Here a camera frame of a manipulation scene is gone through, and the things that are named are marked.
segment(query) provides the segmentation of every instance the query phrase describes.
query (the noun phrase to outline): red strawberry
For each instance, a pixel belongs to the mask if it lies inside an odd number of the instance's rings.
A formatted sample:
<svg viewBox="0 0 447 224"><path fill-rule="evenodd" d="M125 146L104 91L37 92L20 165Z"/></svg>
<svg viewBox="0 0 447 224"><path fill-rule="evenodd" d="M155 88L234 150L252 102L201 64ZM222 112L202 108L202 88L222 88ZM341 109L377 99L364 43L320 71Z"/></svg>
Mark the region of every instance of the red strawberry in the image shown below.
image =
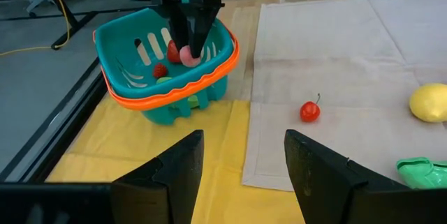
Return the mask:
<svg viewBox="0 0 447 224"><path fill-rule="evenodd" d="M168 43L168 51L166 52L166 57L168 58L168 61L173 64L181 64L182 61L180 60L180 54L177 50L177 46L175 46L174 40L170 40Z"/></svg>
<svg viewBox="0 0 447 224"><path fill-rule="evenodd" d="M154 70L152 71L152 75L159 79L160 77L165 77L168 74L168 69L162 63L158 63L155 65Z"/></svg>

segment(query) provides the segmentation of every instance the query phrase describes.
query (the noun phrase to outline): table surface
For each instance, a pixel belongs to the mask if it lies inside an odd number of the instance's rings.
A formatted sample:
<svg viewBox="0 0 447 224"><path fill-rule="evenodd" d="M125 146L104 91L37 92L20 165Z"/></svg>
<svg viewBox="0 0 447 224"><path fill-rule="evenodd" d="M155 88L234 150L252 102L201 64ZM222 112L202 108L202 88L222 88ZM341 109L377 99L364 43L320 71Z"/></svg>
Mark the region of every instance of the table surface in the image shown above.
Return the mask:
<svg viewBox="0 0 447 224"><path fill-rule="evenodd" d="M304 223L293 193L240 184L259 11L263 3L278 2L227 0L219 12L219 19L240 42L240 62L229 75L225 100L212 103L206 113L196 112L190 121L178 119L169 127L149 124L140 113L125 110L106 96L48 181L112 181L167 149L193 128L204 128L207 165L193 223Z"/></svg>

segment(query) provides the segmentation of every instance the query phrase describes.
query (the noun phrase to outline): gray floor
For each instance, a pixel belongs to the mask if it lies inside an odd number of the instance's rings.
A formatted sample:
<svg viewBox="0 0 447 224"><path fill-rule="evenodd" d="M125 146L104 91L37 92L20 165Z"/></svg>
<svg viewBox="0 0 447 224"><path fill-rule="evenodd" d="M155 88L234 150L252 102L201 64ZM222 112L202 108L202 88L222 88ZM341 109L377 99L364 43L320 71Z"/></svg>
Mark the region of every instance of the gray floor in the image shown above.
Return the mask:
<svg viewBox="0 0 447 224"><path fill-rule="evenodd" d="M144 6L144 3L129 0L66 1L74 13ZM26 5L26 1L0 2L0 19L26 16ZM51 5L43 5L35 11L38 15L59 14ZM92 31L125 14L97 15L59 51L35 50L0 57L0 171L96 58ZM0 53L51 45L65 32L64 22L62 17L0 21Z"/></svg>

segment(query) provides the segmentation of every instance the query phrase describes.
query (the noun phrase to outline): teal basket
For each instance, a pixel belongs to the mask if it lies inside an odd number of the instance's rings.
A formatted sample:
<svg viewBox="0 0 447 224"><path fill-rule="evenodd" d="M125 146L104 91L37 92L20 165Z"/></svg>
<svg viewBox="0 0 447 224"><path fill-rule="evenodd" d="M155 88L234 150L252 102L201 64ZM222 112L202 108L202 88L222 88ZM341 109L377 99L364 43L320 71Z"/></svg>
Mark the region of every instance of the teal basket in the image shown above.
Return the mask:
<svg viewBox="0 0 447 224"><path fill-rule="evenodd" d="M151 9L144 9L102 25L96 30L95 43L103 72L111 89L122 98L140 99L168 94L196 82L224 63L233 53L233 41L226 27L216 19L195 68L172 64L166 58L170 41L167 22ZM165 82L152 76L162 63L168 69ZM205 109L210 100L219 100L226 92L227 77L167 105L143 110L158 124L172 124L177 117L189 117L191 109Z"/></svg>

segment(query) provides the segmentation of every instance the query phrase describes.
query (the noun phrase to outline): yellow cable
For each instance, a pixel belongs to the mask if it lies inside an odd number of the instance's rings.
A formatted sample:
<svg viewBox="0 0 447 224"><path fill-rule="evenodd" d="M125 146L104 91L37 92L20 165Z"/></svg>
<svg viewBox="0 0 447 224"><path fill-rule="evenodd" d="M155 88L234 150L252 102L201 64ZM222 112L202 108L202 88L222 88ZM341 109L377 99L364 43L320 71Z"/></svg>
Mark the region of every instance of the yellow cable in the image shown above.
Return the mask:
<svg viewBox="0 0 447 224"><path fill-rule="evenodd" d="M59 2L59 4L62 7L62 14L64 15L65 24L67 26L67 39L61 45L55 46L55 48L59 49L60 47L65 46L65 44L67 44L67 42L70 40L70 23L68 22L67 14L65 12L65 7L64 7L64 5L62 5L62 0L57 0L57 1ZM29 47L29 48L24 48L24 49L11 50L8 52L0 53L0 57L6 56L7 54L16 53L16 52L23 52L23 51L28 51L28 50L47 50L47 49L51 49L51 47L50 46L40 46L40 47Z"/></svg>

